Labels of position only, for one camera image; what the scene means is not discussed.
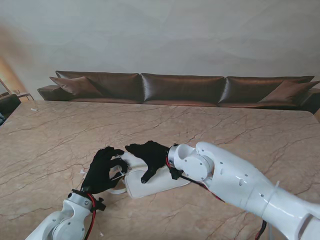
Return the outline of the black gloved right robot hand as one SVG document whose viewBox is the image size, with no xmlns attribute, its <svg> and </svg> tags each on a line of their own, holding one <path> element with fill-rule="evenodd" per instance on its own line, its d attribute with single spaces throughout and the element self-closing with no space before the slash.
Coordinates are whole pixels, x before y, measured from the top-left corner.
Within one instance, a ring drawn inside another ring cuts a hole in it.
<svg viewBox="0 0 320 240">
<path fill-rule="evenodd" d="M 147 171 L 141 177 L 142 184 L 146 184 L 157 172 L 158 169 L 166 165 L 169 147 L 149 140 L 144 144 L 126 145 L 127 152 L 136 158 L 142 159 L 147 165 Z"/>
</svg>

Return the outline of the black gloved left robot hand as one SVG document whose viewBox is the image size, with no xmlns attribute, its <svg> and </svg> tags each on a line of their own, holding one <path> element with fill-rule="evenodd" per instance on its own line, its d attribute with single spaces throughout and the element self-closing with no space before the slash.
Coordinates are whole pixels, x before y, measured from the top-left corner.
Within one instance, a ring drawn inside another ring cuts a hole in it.
<svg viewBox="0 0 320 240">
<path fill-rule="evenodd" d="M 99 194 L 114 188 L 128 171 L 128 164 L 120 158 L 124 153 L 111 146 L 100 149 L 93 157 L 80 189 L 88 194 Z M 110 170 L 117 166 L 120 170 L 110 177 Z"/>
</svg>

